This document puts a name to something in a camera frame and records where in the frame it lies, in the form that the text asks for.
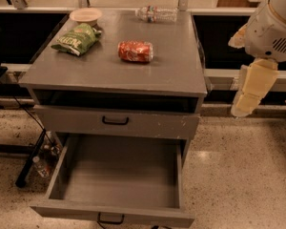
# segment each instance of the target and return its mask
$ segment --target white bowl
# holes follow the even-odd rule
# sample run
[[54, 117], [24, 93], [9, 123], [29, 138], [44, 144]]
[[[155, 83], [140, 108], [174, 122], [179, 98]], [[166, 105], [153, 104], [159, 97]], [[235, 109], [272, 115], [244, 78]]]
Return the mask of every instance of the white bowl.
[[97, 19], [102, 16], [101, 10], [95, 8], [82, 8], [70, 13], [69, 18], [77, 23], [87, 23], [91, 26], [96, 25]]

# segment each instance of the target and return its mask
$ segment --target gray cabinet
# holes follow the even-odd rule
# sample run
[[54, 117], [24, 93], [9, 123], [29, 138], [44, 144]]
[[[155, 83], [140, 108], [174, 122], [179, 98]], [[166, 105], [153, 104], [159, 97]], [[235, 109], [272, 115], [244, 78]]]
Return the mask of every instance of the gray cabinet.
[[[51, 218], [190, 227], [181, 171], [206, 95], [191, 15], [148, 24], [133, 11], [103, 14], [103, 36], [88, 53], [48, 46], [20, 83], [64, 146], [32, 208]], [[74, 26], [68, 21], [56, 38]], [[120, 60], [117, 44], [130, 39], [152, 42], [153, 61]]]

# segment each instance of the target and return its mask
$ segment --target drawer handle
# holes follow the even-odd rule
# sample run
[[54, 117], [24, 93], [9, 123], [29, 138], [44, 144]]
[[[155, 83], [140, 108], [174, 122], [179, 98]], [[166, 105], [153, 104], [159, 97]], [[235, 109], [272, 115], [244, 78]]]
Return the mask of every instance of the drawer handle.
[[99, 223], [103, 223], [103, 224], [111, 224], [111, 225], [120, 225], [124, 222], [124, 215], [122, 215], [122, 219], [121, 221], [107, 221], [107, 220], [102, 220], [101, 219], [101, 213], [99, 212], [98, 213], [98, 216], [97, 216], [97, 222]]
[[118, 125], [118, 126], [125, 126], [128, 124], [128, 122], [130, 121], [130, 119], [128, 117], [126, 117], [124, 122], [115, 122], [115, 121], [109, 121], [106, 119], [105, 116], [103, 116], [102, 121], [104, 124], [106, 125]]

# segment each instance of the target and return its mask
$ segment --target terrazzo floor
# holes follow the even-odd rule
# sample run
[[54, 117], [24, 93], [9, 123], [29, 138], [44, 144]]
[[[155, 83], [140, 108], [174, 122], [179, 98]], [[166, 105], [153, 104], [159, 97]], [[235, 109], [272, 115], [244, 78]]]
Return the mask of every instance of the terrazzo floor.
[[[204, 105], [183, 167], [192, 229], [286, 229], [286, 113], [235, 119]], [[34, 143], [40, 128], [21, 110], [0, 110], [0, 143]], [[43, 219], [31, 208], [50, 179], [34, 169], [17, 188], [25, 156], [0, 155], [0, 229], [96, 229], [91, 221]], [[106, 228], [151, 228], [106, 225]]]

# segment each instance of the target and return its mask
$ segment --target green chip bag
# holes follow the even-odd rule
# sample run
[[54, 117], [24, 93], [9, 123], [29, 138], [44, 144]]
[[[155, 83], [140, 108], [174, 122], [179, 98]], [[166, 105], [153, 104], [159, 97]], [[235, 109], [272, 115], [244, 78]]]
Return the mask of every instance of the green chip bag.
[[53, 49], [80, 56], [98, 41], [102, 31], [97, 31], [86, 23], [82, 23], [57, 39]]

